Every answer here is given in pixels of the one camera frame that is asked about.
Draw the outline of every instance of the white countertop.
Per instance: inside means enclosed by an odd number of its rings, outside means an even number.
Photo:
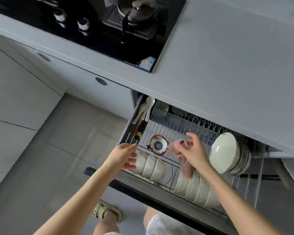
[[[187,0],[152,74],[0,15],[0,33],[294,155],[294,24]]]

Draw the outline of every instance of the foot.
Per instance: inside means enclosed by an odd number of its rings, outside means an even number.
[[[117,223],[121,220],[121,217],[122,217],[121,211],[103,200],[98,201],[92,214],[96,216],[97,218],[100,218],[100,220],[103,220],[105,216],[110,214],[109,212],[112,212],[113,215],[116,217]]]

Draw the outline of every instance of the dish rack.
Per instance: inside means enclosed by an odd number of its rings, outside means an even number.
[[[177,158],[175,158],[175,156],[172,153],[169,152],[166,152],[163,156],[157,156],[152,151],[147,149],[147,145],[149,145],[150,139],[155,134],[162,135],[168,140],[169,143],[171,143],[179,139],[190,139],[190,137],[186,136],[187,132],[192,132],[198,135],[201,142],[204,144],[208,155],[210,153],[212,144],[214,143],[216,138],[222,133],[231,132],[235,135],[235,137],[239,138],[241,141],[248,141],[248,138],[246,136],[233,132],[223,126],[215,124],[204,118],[193,117],[192,120],[190,120],[190,117],[187,113],[179,113],[178,115],[173,115],[164,110],[154,107],[150,115],[149,122],[147,123],[146,128],[141,136],[141,139],[136,141],[134,138],[130,138],[128,136],[126,142],[137,143],[139,150],[142,150],[144,152],[147,152],[148,154],[154,155],[155,157],[162,159],[166,165],[165,177],[160,182],[156,183],[151,182],[147,178],[143,178],[138,174],[133,174],[133,172],[130,170],[127,170],[127,172],[131,173],[136,177],[141,178],[142,180],[147,181],[148,183],[153,184],[154,186],[160,187],[161,189],[164,189],[169,193],[173,193],[180,172],[179,161],[177,160]],[[253,161],[255,159],[254,152],[257,143],[254,140],[252,140],[252,142],[253,143],[248,144],[251,154],[253,156],[251,160],[251,166],[253,165]],[[253,173],[253,177],[251,177],[251,174],[249,174],[249,169],[245,172],[245,174],[239,176],[224,175],[224,178],[232,185],[232,187],[234,187],[239,192],[239,194],[241,194],[243,198],[247,199],[254,207],[256,207],[259,195],[264,157],[265,153],[262,153],[260,157],[257,157],[257,160],[260,159],[260,166],[258,168],[258,176],[256,178],[255,173]],[[200,208],[210,213],[213,213],[217,216],[228,218],[223,208]]]

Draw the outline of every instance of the sticker label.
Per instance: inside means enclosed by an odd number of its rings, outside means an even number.
[[[155,61],[156,59],[153,57],[146,58],[138,64],[138,67],[144,69],[147,72],[150,72],[150,69],[152,68]]]

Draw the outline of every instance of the white shorts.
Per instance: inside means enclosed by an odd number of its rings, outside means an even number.
[[[149,222],[146,235],[202,235],[203,233],[171,218],[165,214],[155,215]],[[116,232],[105,235],[120,235]]]

